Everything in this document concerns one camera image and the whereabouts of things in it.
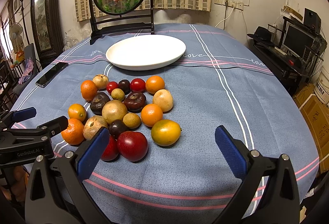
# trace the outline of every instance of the orange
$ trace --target orange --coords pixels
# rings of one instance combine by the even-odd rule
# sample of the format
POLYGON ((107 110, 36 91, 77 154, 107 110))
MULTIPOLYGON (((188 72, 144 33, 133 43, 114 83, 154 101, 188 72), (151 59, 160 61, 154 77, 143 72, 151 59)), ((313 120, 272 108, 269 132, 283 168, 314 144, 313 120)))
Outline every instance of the orange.
POLYGON ((61 132, 63 139, 71 145, 78 145, 85 139, 83 137, 84 125, 78 119, 70 118, 66 130, 61 132))
POLYGON ((148 80, 146 80, 145 86, 146 86, 146 90, 149 93, 154 94, 157 91, 165 88, 165 81, 163 80, 162 77, 152 76, 148 78, 148 80))
POLYGON ((75 118, 80 120, 81 122, 83 122, 87 116, 87 112, 85 108, 81 104, 77 104, 77 103, 72 104, 68 108, 67 113, 69 118, 75 118))
POLYGON ((148 104, 144 106, 140 113, 143 123, 148 127, 153 127, 155 123, 160 121, 163 117, 163 112, 160 106, 156 104, 148 104))
POLYGON ((97 95, 96 84, 92 80, 85 80, 81 84, 81 94, 83 99, 91 101, 97 95))

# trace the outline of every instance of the white plate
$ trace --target white plate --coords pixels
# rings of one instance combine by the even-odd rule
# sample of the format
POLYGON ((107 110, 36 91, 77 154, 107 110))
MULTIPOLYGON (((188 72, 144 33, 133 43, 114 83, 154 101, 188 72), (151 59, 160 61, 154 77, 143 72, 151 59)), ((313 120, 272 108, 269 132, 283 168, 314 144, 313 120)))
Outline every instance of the white plate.
POLYGON ((151 70, 177 61, 185 50, 185 43, 177 38, 141 35, 113 44, 106 51, 106 58, 119 68, 151 70))

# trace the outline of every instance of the potato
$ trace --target potato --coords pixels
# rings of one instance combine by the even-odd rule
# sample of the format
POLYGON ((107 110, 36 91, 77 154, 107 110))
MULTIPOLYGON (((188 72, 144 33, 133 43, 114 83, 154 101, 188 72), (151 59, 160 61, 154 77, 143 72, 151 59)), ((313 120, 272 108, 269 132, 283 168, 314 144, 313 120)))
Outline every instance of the potato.
POLYGON ((172 95, 168 90, 159 90, 153 96, 153 103, 160 106, 162 112, 168 112, 174 105, 172 95))

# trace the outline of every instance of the pink cloth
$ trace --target pink cloth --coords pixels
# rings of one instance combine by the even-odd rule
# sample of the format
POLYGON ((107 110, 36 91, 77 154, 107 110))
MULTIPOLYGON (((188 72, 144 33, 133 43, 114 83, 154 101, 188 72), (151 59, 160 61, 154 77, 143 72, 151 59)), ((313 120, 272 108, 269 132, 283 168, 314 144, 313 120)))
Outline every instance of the pink cloth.
POLYGON ((25 81, 27 81, 32 76, 32 72, 33 72, 33 61, 32 58, 30 57, 27 60, 27 66, 25 68, 25 71, 21 76, 21 78, 19 79, 19 84, 23 84, 25 81))

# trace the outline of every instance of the cherry tomato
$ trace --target cherry tomato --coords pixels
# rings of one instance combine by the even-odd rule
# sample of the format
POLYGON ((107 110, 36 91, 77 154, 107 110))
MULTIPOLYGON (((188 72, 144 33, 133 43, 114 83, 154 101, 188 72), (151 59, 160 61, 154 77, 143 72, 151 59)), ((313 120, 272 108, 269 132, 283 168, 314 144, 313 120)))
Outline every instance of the cherry tomato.
POLYGON ((145 81, 141 78, 135 78, 130 83, 130 90, 132 92, 143 92, 145 91, 145 81))
POLYGON ((111 92, 115 89, 118 88, 118 83, 116 83, 115 81, 111 81, 107 84, 106 86, 106 90, 109 94, 111 94, 111 92))

